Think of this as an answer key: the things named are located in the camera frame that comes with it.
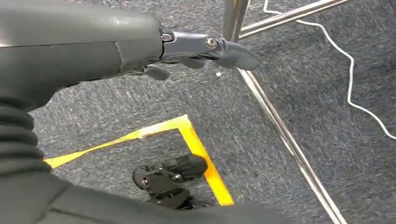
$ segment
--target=metal frame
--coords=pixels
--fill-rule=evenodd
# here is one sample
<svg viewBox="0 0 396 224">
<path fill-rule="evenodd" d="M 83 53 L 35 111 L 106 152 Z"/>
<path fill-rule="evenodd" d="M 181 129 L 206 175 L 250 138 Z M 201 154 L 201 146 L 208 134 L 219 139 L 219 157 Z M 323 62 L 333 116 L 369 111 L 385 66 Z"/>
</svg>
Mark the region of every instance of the metal frame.
<svg viewBox="0 0 396 224">
<path fill-rule="evenodd" d="M 249 37 L 271 28 L 276 28 L 280 25 L 301 19 L 313 13 L 329 9 L 334 6 L 338 6 L 348 1 L 349 0 L 320 0 L 286 13 L 269 17 L 268 19 L 253 23 L 246 27 L 242 27 L 243 19 L 249 5 L 249 0 L 226 0 L 226 10 L 223 22 L 223 37 L 229 41 L 237 42 L 239 39 Z M 260 107 L 263 109 L 264 113 L 274 124 L 282 142 L 294 157 L 297 165 L 299 166 L 299 170 L 302 172 L 302 175 L 307 180 L 309 186 L 317 196 L 323 208 L 329 214 L 332 221 L 335 224 L 346 224 L 346 220 L 343 218 L 339 212 L 339 209 L 330 198 L 323 184 L 309 164 L 300 146 L 297 144 L 292 134 L 285 126 L 264 90 L 258 84 L 254 72 L 241 69 L 238 69 L 238 72 L 241 74 L 243 80 L 260 104 Z"/>
</svg>

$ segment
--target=black robotic part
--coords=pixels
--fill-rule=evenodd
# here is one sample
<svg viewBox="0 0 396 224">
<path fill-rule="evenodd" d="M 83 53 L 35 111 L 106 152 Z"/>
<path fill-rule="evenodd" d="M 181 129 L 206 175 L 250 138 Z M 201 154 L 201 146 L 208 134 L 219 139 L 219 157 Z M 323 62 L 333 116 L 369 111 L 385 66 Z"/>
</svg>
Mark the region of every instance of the black robotic part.
<svg viewBox="0 0 396 224">
<path fill-rule="evenodd" d="M 200 178 L 206 170 L 204 158 L 188 154 L 139 166 L 133 172 L 133 180 L 140 189 L 148 192 L 148 202 L 171 209 L 191 210 L 208 205 L 196 200 L 179 183 Z"/>
</svg>

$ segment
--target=white wire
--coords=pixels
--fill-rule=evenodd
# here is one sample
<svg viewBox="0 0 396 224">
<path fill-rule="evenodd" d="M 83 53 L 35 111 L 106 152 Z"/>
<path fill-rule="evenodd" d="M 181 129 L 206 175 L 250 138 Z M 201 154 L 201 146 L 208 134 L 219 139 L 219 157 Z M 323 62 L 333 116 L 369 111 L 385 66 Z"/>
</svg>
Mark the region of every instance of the white wire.
<svg viewBox="0 0 396 224">
<path fill-rule="evenodd" d="M 280 12 L 277 11 L 271 11 L 271 10 L 267 10 L 268 7 L 268 0 L 265 0 L 264 2 L 264 7 L 263 7 L 263 11 L 265 13 L 271 13 L 271 14 L 281 14 Z M 330 42 L 330 44 L 336 49 L 338 50 L 340 53 L 342 53 L 343 55 L 345 55 L 347 58 L 349 58 L 349 60 L 351 60 L 351 65 L 349 66 L 349 87 L 348 87 L 348 95 L 347 95 L 347 101 L 349 103 L 349 105 L 362 110 L 366 113 L 368 113 L 371 117 L 373 117 L 378 124 L 381 126 L 382 130 L 385 132 L 385 134 L 396 140 L 396 137 L 392 134 L 390 134 L 386 128 L 386 126 L 383 124 L 383 122 L 381 121 L 381 119 L 379 119 L 374 113 L 372 113 L 371 111 L 369 111 L 368 109 L 361 107 L 359 105 L 354 104 L 351 101 L 351 95 L 352 95 L 352 86 L 354 85 L 354 64 L 355 64 L 355 60 L 354 58 L 348 54 L 347 52 L 345 52 L 343 49 L 341 49 L 334 41 L 333 39 L 330 37 L 330 35 L 328 34 L 327 30 L 325 29 L 325 27 L 319 23 L 313 23 L 313 22 L 306 22 L 306 21 L 302 21 L 302 20 L 297 20 L 297 22 L 301 23 L 301 24 L 305 24 L 305 25 L 310 25 L 310 26 L 315 26 L 315 27 L 319 27 L 322 31 L 323 34 L 325 35 L 326 39 Z"/>
</svg>

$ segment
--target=metal bolt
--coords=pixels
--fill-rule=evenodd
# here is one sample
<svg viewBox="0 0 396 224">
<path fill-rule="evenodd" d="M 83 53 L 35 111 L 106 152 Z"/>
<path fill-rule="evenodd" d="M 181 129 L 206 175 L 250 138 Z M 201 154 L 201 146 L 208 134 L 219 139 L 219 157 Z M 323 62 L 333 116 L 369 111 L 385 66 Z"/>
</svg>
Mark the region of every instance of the metal bolt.
<svg viewBox="0 0 396 224">
<path fill-rule="evenodd" d="M 207 37 L 206 38 L 206 45 L 208 45 L 209 48 L 216 48 L 217 47 L 217 41 L 216 39 L 212 37 Z"/>
<path fill-rule="evenodd" d="M 169 42 L 169 41 L 172 41 L 172 40 L 173 40 L 173 37 L 172 37 L 172 35 L 170 35 L 170 34 L 162 34 L 162 35 L 161 35 L 161 39 L 162 39 L 162 41 L 164 41 L 164 42 Z"/>
<path fill-rule="evenodd" d="M 176 174 L 173 176 L 174 181 L 180 181 L 181 178 L 182 178 L 182 176 L 180 174 Z"/>
</svg>

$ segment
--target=floor marking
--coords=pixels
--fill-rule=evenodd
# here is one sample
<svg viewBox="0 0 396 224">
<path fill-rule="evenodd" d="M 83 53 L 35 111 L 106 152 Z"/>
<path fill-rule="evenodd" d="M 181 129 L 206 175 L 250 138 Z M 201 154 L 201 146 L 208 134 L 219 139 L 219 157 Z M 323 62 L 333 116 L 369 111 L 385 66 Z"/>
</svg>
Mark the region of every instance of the floor marking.
<svg viewBox="0 0 396 224">
<path fill-rule="evenodd" d="M 234 205 L 234 201 L 230 193 L 228 192 L 227 187 L 223 183 L 220 174 L 216 170 L 211 158 L 209 157 L 209 154 L 205 150 L 204 145 L 199 139 L 197 133 L 195 132 L 194 127 L 191 121 L 188 119 L 187 115 L 183 115 L 171 120 L 167 120 L 162 123 L 158 123 L 152 126 L 148 126 L 136 130 L 134 132 L 122 136 L 119 139 L 104 143 L 102 145 L 81 152 L 61 155 L 58 157 L 45 159 L 44 161 L 49 165 L 51 165 L 53 168 L 57 168 L 85 155 L 86 153 L 95 151 L 97 149 L 105 148 L 129 140 L 143 139 L 153 134 L 174 130 L 174 129 L 179 129 L 184 141 L 186 142 L 192 154 L 199 155 L 205 158 L 206 163 L 208 164 L 208 170 L 205 172 L 204 176 L 219 204 L 221 206 Z"/>
</svg>

